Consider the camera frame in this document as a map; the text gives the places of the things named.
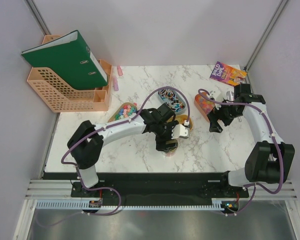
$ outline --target book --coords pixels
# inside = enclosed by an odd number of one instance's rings
[[[236,86],[240,83],[244,83],[244,79],[246,76],[247,73],[245,71],[241,71],[232,66],[217,61],[212,70],[210,78],[224,84],[228,84],[230,86]]]
[[[105,71],[78,30],[21,53],[34,68],[52,69],[76,90],[108,85]]]

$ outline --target table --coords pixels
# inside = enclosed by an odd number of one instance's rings
[[[122,103],[137,103],[155,89],[171,86],[185,94],[190,104],[193,129],[188,139],[179,139],[175,155],[167,157],[156,151],[155,135],[145,133],[128,136],[106,145],[95,164],[97,172],[225,172],[244,167],[255,143],[248,122],[235,119],[222,133],[209,132],[209,123],[194,105],[199,88],[226,92],[233,87],[209,79],[213,65],[178,66],[126,66],[123,76],[117,76],[119,91],[112,90],[107,112],[61,113],[54,132],[44,171],[46,173],[74,173],[71,165],[61,164],[61,157],[68,150],[67,142],[85,120],[92,124],[106,123]],[[157,95],[146,103],[146,108],[157,108],[162,103]],[[70,154],[66,161],[74,162]]]

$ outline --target marble tabletop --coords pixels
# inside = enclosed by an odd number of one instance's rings
[[[137,103],[155,89],[171,86],[185,94],[190,104],[193,129],[188,139],[179,139],[179,147],[173,156],[156,151],[155,135],[145,133],[128,136],[103,147],[97,172],[225,172],[244,167],[255,143],[248,122],[235,119],[222,133],[209,132],[209,123],[194,105],[199,88],[208,91],[226,92],[233,87],[209,79],[213,65],[178,66],[126,66],[123,76],[117,76],[119,91],[112,89],[110,107],[107,112],[65,112],[61,113],[55,129],[45,167],[46,173],[74,173],[71,165],[61,164],[61,157],[68,150],[67,142],[85,120],[92,124],[106,123],[122,103]],[[158,96],[153,95],[146,108],[161,105]],[[68,155],[66,161],[74,162]]]

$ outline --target purple and orange book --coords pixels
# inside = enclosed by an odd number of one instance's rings
[[[240,83],[244,83],[246,76],[247,73],[245,71],[217,61],[210,78],[230,86],[236,86]]]

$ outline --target gray wall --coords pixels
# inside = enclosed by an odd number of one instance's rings
[[[34,0],[53,34],[78,29],[113,65],[247,63],[280,0]]]
[[[253,89],[286,143],[295,146],[290,178],[300,200],[300,0],[291,0],[250,70]]]
[[[23,0],[0,0],[0,240],[13,236],[53,124],[54,114],[26,83],[31,68],[20,56],[42,38]]]

